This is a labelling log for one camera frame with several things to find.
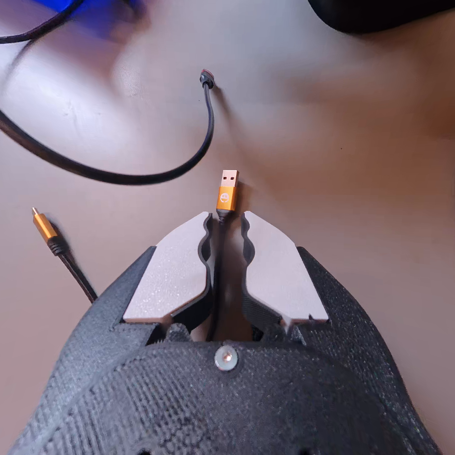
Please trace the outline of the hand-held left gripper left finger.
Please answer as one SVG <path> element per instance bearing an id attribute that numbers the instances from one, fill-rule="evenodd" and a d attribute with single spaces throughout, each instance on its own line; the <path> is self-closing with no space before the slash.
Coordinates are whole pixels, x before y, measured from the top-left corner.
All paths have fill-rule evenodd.
<path id="1" fill-rule="evenodd" d="M 126 323 L 180 323 L 192 332 L 213 306 L 212 213 L 202 212 L 158 244 L 123 314 Z"/>

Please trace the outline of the blue plastic bin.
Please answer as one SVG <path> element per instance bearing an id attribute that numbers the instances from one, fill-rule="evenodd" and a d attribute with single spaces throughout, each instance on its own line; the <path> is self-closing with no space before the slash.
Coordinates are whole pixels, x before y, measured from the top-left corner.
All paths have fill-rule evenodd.
<path id="1" fill-rule="evenodd" d="M 99 38 L 111 38 L 130 31 L 147 13 L 141 0 L 88 0 L 70 15 L 75 21 Z"/>

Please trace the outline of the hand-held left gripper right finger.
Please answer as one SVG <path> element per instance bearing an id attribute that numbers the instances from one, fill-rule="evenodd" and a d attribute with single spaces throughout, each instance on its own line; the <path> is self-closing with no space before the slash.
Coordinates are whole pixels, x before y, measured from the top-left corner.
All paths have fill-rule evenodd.
<path id="1" fill-rule="evenodd" d="M 296 244 L 251 211 L 241 217 L 242 313 L 263 334 L 289 334 L 295 326 L 327 324 L 329 315 Z"/>

